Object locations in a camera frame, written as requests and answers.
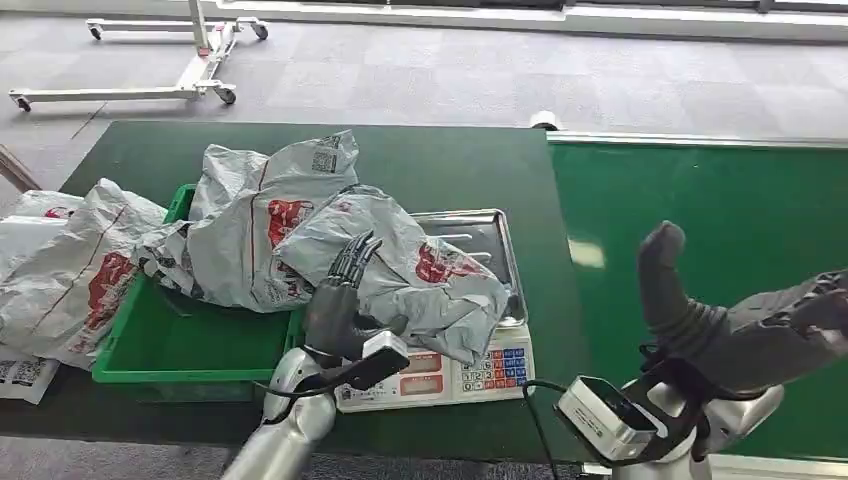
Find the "robotic arm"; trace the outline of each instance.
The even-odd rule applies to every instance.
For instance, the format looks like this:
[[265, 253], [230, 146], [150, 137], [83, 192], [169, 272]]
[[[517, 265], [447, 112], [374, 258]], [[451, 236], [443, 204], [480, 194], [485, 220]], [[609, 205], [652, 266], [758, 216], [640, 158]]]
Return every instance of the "robotic arm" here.
[[555, 411], [614, 479], [709, 479], [708, 453], [744, 438], [784, 383], [848, 352], [848, 274], [819, 274], [732, 308], [688, 297], [676, 271], [683, 231], [663, 222], [639, 253], [643, 314], [656, 338], [619, 391], [578, 377]]
[[[300, 479], [336, 417], [333, 390], [344, 383], [367, 390], [409, 365], [392, 328], [357, 314], [357, 288], [382, 241], [369, 232], [348, 243], [306, 307], [306, 342], [286, 352], [265, 395], [262, 421], [223, 480]], [[342, 365], [342, 359], [351, 361]]]

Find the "scale keypad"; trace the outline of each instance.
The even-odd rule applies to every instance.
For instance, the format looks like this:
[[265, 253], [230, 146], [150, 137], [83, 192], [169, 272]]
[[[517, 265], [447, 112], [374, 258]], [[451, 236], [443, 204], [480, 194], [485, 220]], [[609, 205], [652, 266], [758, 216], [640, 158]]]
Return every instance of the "scale keypad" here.
[[525, 348], [493, 348], [478, 365], [463, 365], [462, 392], [517, 388], [527, 381]]

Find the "black cable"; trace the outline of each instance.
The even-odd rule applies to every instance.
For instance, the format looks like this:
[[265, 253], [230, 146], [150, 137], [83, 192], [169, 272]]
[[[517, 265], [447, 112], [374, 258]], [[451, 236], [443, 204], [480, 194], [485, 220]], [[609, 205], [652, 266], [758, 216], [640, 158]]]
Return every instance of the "black cable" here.
[[545, 457], [548, 459], [548, 465], [551, 466], [551, 475], [554, 476], [554, 480], [559, 480], [559, 474], [556, 471], [556, 465], [554, 465], [554, 456], [551, 455], [551, 447], [548, 445], [548, 439], [545, 437], [545, 430], [542, 428], [542, 423], [539, 421], [539, 412], [536, 411], [536, 406], [530, 401], [530, 387], [544, 387], [561, 393], [565, 393], [568, 388], [545, 380], [527, 380], [521, 387], [521, 394], [524, 396], [524, 402], [527, 403], [527, 408], [530, 409], [530, 415], [533, 417], [533, 423], [536, 425], [536, 431], [539, 433], [539, 440], [541, 440], [542, 448], [545, 450]]
[[282, 390], [276, 390], [273, 387], [270, 387], [268, 385], [265, 385], [263, 383], [259, 383], [259, 382], [256, 382], [256, 381], [254, 381], [252, 383], [254, 385], [256, 385], [257, 387], [261, 388], [262, 390], [265, 390], [266, 392], [270, 393], [271, 395], [276, 395], [278, 397], [284, 397], [284, 398], [315, 397], [315, 396], [318, 396], [318, 395], [323, 395], [325, 393], [330, 393], [330, 392], [333, 391], [333, 389], [335, 389], [337, 386], [339, 386], [339, 384], [335, 384], [335, 385], [330, 384], [330, 385], [325, 385], [321, 388], [313, 388], [312, 390], [304, 390], [302, 392], [284, 392]]

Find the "plastic bag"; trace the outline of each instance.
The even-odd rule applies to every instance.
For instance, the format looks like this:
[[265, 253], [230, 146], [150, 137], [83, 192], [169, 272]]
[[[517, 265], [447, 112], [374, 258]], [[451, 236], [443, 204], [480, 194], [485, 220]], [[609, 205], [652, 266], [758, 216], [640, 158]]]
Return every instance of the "plastic bag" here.
[[49, 190], [30, 190], [22, 193], [5, 214], [21, 217], [67, 219], [82, 204], [82, 198], [68, 195], [67, 193], [51, 192]]
[[271, 252], [318, 205], [357, 183], [358, 153], [350, 131], [270, 157], [210, 145], [190, 221], [146, 234], [133, 261], [162, 285], [209, 303], [256, 312], [303, 305], [311, 285]]
[[102, 179], [65, 229], [0, 283], [0, 342], [90, 369], [136, 267], [133, 244], [165, 209]]
[[61, 218], [21, 217], [0, 220], [0, 279], [58, 235], [68, 221]]
[[274, 254], [317, 284], [357, 234], [383, 240], [359, 287], [360, 313], [388, 325], [409, 323], [402, 337], [465, 364], [485, 354], [507, 304], [506, 288], [486, 267], [436, 237], [390, 196], [356, 185], [289, 233]]

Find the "digital scale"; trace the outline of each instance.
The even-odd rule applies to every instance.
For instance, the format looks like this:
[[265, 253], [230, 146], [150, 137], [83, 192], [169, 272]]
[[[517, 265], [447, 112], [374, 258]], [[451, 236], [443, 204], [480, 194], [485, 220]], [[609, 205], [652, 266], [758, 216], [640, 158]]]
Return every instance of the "digital scale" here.
[[463, 365], [422, 348], [409, 348], [409, 366], [366, 391], [336, 388], [342, 412], [389, 410], [521, 398], [521, 385], [536, 378], [527, 307], [500, 210], [465, 210], [413, 214], [430, 236], [465, 251], [494, 273], [510, 294], [484, 358]]

